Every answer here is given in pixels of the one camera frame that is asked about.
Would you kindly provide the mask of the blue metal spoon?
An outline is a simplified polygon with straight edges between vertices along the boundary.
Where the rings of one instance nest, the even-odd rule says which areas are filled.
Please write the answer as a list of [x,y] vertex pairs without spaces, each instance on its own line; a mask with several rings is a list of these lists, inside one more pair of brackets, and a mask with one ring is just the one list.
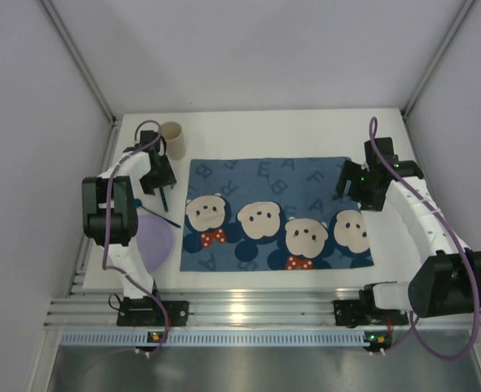
[[162,215],[158,214],[157,212],[154,212],[153,210],[147,208],[147,207],[142,203],[142,201],[141,201],[139,198],[136,198],[136,199],[135,199],[135,205],[136,205],[136,208],[141,208],[141,209],[143,209],[144,211],[146,211],[146,212],[148,212],[148,213],[150,213],[150,214],[152,214],[152,215],[154,215],[154,216],[156,216],[156,217],[158,217],[158,218],[166,221],[169,225],[171,225],[171,226],[173,226],[173,227],[175,227],[175,228],[177,228],[177,229],[180,229],[180,228],[181,228],[181,225],[179,225],[179,224],[176,223],[175,221],[170,220],[170,219],[166,218],[165,216],[162,216]]

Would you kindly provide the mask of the blue cartoon bear placemat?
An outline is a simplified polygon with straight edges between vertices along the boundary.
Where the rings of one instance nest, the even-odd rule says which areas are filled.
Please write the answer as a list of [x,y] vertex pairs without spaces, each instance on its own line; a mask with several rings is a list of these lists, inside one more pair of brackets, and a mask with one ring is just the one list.
[[358,203],[336,196],[346,157],[194,159],[180,270],[262,272],[373,266]]

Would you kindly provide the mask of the blue handled fork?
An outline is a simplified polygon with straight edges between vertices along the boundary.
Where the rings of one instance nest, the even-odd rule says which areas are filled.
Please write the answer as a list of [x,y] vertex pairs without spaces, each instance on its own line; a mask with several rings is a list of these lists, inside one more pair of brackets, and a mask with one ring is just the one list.
[[165,195],[165,192],[163,190],[163,188],[159,188],[159,194],[160,194],[160,197],[161,197],[161,201],[162,201],[162,205],[163,205],[163,210],[165,212],[169,212],[169,207],[168,207],[168,203],[167,203],[167,197]]

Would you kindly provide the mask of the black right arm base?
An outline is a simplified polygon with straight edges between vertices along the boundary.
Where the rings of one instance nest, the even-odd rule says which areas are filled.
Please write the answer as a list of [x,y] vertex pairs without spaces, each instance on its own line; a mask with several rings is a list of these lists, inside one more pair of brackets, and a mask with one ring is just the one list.
[[408,325],[408,317],[400,310],[382,310],[376,307],[372,289],[376,284],[365,285],[359,290],[357,300],[333,301],[337,326],[355,328],[360,326]]

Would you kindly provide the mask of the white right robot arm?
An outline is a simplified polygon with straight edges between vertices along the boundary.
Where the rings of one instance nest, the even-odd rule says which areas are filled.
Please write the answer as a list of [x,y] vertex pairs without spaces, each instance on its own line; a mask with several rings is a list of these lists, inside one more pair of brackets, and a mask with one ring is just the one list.
[[373,310],[412,311],[422,318],[468,314],[481,305],[481,251],[471,250],[442,222],[424,179],[412,160],[401,161],[389,137],[364,144],[366,162],[344,162],[336,199],[347,196],[362,210],[389,204],[402,219],[421,258],[408,282],[369,283],[360,292]]

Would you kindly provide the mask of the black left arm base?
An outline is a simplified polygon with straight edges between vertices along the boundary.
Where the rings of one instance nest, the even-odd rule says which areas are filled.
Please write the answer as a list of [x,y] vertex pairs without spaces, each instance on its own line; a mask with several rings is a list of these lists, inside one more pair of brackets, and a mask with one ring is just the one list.
[[[188,301],[162,301],[168,316],[169,327],[184,327],[189,317]],[[162,327],[163,311],[150,297],[130,299],[125,297],[118,309],[116,324],[119,327]]]

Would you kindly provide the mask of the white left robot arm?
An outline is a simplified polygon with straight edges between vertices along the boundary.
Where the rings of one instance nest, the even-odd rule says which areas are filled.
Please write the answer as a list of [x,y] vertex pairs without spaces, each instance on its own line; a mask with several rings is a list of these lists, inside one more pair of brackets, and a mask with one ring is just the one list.
[[136,142],[98,176],[82,180],[82,226],[86,237],[102,247],[102,269],[118,273],[126,299],[154,295],[156,283],[145,268],[136,236],[139,231],[134,186],[146,195],[159,195],[177,183],[167,156],[162,129],[135,132]]

